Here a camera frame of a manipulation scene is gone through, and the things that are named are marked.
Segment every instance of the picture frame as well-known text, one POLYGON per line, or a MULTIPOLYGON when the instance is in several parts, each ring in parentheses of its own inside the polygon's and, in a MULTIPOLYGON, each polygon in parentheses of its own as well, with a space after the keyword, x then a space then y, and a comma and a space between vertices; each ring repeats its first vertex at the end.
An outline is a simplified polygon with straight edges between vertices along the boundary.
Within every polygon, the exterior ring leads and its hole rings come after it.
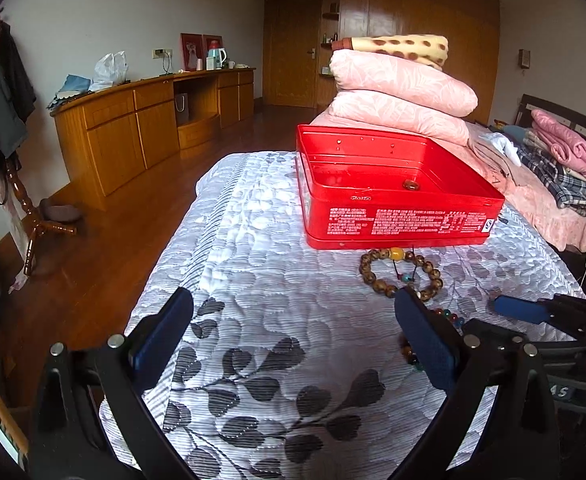
POLYGON ((205 54, 208 54, 208 51, 210 50, 210 43, 213 40, 217 40, 217 42, 219 43, 220 48, 224 47, 224 43, 222 42, 222 37, 221 36, 213 36, 211 34, 203 34, 202 38, 204 40, 204 50, 205 50, 205 54))
POLYGON ((186 72, 194 72, 198 69, 198 59, 206 59, 208 50, 204 49, 204 37, 202 34, 180 34, 182 46, 182 61, 186 72))

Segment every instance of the screw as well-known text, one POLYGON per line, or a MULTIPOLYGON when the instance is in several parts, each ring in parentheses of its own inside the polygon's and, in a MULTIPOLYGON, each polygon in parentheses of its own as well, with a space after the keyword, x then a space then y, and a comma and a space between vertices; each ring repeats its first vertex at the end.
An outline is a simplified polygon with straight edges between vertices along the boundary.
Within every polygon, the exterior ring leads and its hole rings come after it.
POLYGON ((535 357, 537 355, 537 347, 532 343, 526 343, 524 345, 524 352, 530 357, 535 357))
POLYGON ((64 343, 55 343, 51 345, 51 355, 57 357, 64 351, 64 343))
POLYGON ((108 346, 110 346, 111 348, 119 348, 122 346, 123 342, 124 336, 122 336, 121 334, 113 334, 111 337, 108 338, 106 344, 108 344, 108 346))
POLYGON ((464 336, 464 344, 469 348, 477 348, 480 345, 480 338, 473 334, 466 334, 464 336))

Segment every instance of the red plastic box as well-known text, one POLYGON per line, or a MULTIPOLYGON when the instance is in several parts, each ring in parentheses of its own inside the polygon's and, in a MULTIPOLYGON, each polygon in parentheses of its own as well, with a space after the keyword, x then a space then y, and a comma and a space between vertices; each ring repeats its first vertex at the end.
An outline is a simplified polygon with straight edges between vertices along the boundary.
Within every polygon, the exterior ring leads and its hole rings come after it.
POLYGON ((481 244, 504 204, 426 137, 301 124, 297 151, 306 238, 315 249, 481 244), (406 180, 420 188, 406 189, 406 180))

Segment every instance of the plaid shirt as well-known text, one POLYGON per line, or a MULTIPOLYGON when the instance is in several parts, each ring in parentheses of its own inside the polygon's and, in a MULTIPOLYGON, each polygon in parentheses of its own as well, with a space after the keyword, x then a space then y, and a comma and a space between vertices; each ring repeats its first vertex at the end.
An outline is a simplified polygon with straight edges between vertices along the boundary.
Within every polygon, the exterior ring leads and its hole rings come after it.
POLYGON ((546 156, 542 150, 523 146, 519 150, 522 163, 551 192, 560 209, 570 208, 581 216, 586 216, 586 181, 564 172, 563 166, 546 156))

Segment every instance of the plastic bag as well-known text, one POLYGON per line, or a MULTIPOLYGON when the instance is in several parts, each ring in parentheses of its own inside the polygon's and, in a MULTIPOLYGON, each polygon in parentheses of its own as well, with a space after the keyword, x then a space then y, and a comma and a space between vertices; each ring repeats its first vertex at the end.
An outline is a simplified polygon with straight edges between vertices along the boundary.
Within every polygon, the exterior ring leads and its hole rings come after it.
POLYGON ((95 76, 89 91, 97 92, 111 86, 122 84, 126 80, 126 55, 124 51, 106 54, 95 65, 95 76))

